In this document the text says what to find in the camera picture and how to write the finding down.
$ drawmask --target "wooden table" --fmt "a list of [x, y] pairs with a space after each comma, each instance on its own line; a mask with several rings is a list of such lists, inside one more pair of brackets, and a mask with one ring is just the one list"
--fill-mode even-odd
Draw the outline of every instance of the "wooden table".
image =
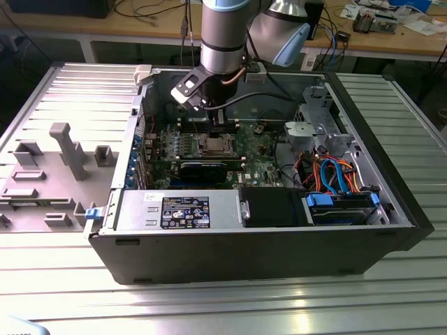
[[[156, 2], [158, 1], [134, 0], [136, 7]], [[355, 33], [352, 30], [351, 20], [336, 16], [341, 13], [342, 6], [348, 2], [348, 0], [331, 0], [328, 6], [331, 18], [339, 30], [351, 34], [346, 56], [436, 61], [446, 44], [446, 37], [443, 34], [424, 36], [403, 26], [399, 26], [394, 34]], [[178, 0], [167, 0], [160, 6], [146, 8], [143, 12], [153, 13], [177, 5], [179, 5]], [[201, 5], [192, 4], [191, 7], [195, 44], [200, 45]], [[120, 5], [119, 9], [124, 13], [132, 14], [130, 0]], [[183, 7], [169, 10], [157, 15], [152, 23], [141, 22], [133, 17], [124, 17], [114, 11], [106, 19], [15, 13], [10, 13], [10, 16], [30, 36], [78, 40], [85, 61], [94, 63], [96, 57], [91, 47], [92, 41], [179, 45], [183, 14]], [[432, 6], [429, 14], [446, 15], [447, 9]], [[3, 13], [0, 13], [0, 34], [7, 36], [20, 34]], [[323, 29], [319, 29], [315, 39], [307, 41], [302, 50], [302, 53], [306, 54], [302, 69], [311, 70], [316, 56], [324, 53], [328, 47], [330, 47], [330, 42], [325, 37]]]

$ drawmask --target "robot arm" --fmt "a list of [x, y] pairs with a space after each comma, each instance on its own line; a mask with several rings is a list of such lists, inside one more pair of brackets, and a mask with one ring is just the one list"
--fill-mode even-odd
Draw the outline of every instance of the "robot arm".
[[250, 55], [290, 66], [309, 33], [304, 4], [305, 0], [203, 0], [200, 65], [177, 83], [172, 96], [195, 110], [221, 105], [234, 96], [234, 78], [243, 74], [248, 60], [247, 30]]

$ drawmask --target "power supply label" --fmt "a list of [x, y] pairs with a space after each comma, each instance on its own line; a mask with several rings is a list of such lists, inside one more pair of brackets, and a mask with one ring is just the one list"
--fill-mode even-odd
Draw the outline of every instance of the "power supply label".
[[209, 228], [208, 197], [163, 198], [161, 227], [163, 229]]

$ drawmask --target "motherboard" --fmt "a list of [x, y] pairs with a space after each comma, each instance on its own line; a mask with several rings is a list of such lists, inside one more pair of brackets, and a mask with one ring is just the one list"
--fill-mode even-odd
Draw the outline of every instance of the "motherboard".
[[200, 124], [193, 133], [166, 125], [146, 140], [148, 188], [282, 187], [272, 154], [274, 132], [256, 133], [257, 128], [256, 122], [241, 123], [234, 133], [210, 137], [199, 132]]

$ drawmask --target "label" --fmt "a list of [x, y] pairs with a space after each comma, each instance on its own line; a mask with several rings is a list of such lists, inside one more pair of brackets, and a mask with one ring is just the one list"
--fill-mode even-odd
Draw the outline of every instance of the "label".
[[36, 207], [35, 202], [13, 202], [14, 207]]
[[143, 201], [162, 201], [164, 193], [146, 192]]
[[209, 228], [210, 223], [208, 197], [163, 198], [160, 224], [163, 229]]

